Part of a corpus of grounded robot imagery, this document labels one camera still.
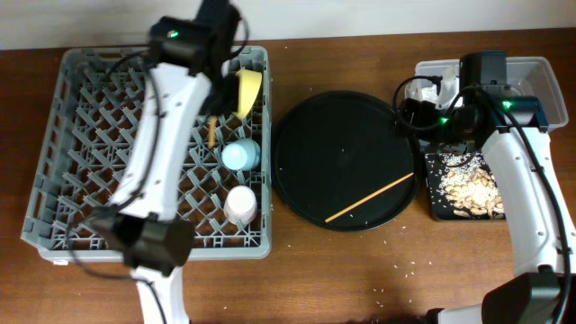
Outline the yellow bowl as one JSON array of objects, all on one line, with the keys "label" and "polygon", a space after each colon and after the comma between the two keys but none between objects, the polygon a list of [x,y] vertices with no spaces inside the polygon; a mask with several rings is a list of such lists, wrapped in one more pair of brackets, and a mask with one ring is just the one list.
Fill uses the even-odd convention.
[{"label": "yellow bowl", "polygon": [[236,77],[238,78],[238,109],[235,116],[244,120],[257,100],[263,82],[263,74],[243,68],[236,73]]}]

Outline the light blue cup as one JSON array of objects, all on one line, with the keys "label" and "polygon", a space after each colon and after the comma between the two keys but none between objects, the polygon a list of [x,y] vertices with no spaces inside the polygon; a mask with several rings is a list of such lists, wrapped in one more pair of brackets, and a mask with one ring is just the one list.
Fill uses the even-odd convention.
[{"label": "light blue cup", "polygon": [[261,148],[253,139],[239,139],[222,151],[224,166],[233,171],[250,171],[260,164]]}]

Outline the wooden chopstick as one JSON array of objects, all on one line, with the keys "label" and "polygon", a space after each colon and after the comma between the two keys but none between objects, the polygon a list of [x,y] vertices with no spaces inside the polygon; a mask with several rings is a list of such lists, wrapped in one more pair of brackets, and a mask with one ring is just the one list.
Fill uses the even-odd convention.
[{"label": "wooden chopstick", "polygon": [[354,208],[359,207],[360,205],[370,201],[371,199],[373,199],[374,197],[378,196],[379,194],[383,194],[384,192],[390,190],[391,188],[393,188],[396,185],[401,184],[402,182],[410,179],[411,177],[413,177],[415,174],[414,173],[409,173],[401,178],[396,179],[395,181],[385,185],[384,187],[378,189],[377,191],[368,194],[366,197],[362,198],[361,200],[352,203],[351,205],[347,206],[345,209],[338,211],[337,213],[327,217],[324,221],[325,223],[329,223],[337,218],[339,218],[340,216],[351,212]]},{"label": "wooden chopstick", "polygon": [[218,117],[211,116],[209,119],[208,149],[213,149],[216,146],[217,123],[218,123]]}]

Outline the pink cup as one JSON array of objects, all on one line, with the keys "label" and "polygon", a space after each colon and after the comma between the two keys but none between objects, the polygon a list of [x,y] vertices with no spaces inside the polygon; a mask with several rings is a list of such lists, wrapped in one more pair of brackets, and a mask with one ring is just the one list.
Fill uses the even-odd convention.
[{"label": "pink cup", "polygon": [[229,222],[233,224],[241,222],[243,226],[248,225],[256,217],[256,195],[247,186],[233,187],[226,197],[223,212]]}]

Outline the white napkin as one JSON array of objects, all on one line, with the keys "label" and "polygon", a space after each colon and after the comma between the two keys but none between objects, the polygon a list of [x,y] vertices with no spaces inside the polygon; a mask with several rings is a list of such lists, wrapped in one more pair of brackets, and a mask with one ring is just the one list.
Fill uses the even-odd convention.
[{"label": "white napkin", "polygon": [[422,100],[441,106],[442,76],[415,76],[418,80],[424,80],[430,83],[430,86],[420,88]]}]

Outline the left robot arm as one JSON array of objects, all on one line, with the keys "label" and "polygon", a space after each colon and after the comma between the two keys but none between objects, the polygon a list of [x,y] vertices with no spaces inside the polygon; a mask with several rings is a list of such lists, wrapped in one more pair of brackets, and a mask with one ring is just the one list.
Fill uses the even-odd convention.
[{"label": "left robot arm", "polygon": [[130,160],[111,200],[87,220],[121,252],[147,323],[189,320],[183,266],[195,230],[176,214],[178,182],[196,117],[219,113],[238,97],[239,81],[223,70],[238,54],[232,45],[239,21],[230,2],[204,1],[192,20],[164,16],[150,28]]}]

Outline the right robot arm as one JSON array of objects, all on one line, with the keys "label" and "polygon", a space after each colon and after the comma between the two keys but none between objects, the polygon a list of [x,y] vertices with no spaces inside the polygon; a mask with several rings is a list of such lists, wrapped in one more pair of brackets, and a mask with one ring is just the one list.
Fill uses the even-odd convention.
[{"label": "right robot arm", "polygon": [[422,61],[392,105],[402,132],[434,147],[467,144],[494,175],[514,276],[479,304],[433,309],[429,323],[565,323],[575,295],[575,227],[550,133],[568,121],[546,58],[497,50]]}]

